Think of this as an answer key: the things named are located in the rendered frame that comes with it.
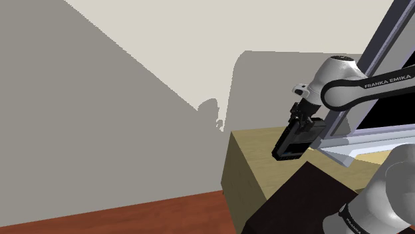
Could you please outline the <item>light wooden cabinet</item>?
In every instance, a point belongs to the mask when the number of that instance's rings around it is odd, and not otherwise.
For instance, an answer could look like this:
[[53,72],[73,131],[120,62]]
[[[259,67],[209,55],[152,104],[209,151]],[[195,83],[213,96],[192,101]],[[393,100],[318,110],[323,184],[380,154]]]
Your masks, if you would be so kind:
[[390,153],[358,155],[348,168],[310,149],[298,160],[277,161],[271,151],[283,131],[284,127],[276,127],[230,133],[221,186],[237,234],[306,161],[359,193]]

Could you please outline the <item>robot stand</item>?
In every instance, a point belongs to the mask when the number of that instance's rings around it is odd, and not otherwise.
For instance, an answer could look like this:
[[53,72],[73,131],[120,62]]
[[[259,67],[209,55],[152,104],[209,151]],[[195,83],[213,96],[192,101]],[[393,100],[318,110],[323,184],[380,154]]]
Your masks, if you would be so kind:
[[324,234],[323,219],[352,201],[379,167],[308,160],[245,222],[241,234]]

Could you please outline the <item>grey framed television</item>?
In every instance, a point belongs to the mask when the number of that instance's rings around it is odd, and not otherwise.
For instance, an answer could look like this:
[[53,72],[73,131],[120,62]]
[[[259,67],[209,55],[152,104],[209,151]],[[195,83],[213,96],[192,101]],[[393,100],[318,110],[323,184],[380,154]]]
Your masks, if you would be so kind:
[[[357,66],[367,76],[415,66],[415,0],[393,0]],[[348,167],[357,155],[415,144],[415,94],[330,111],[325,122],[311,147]]]

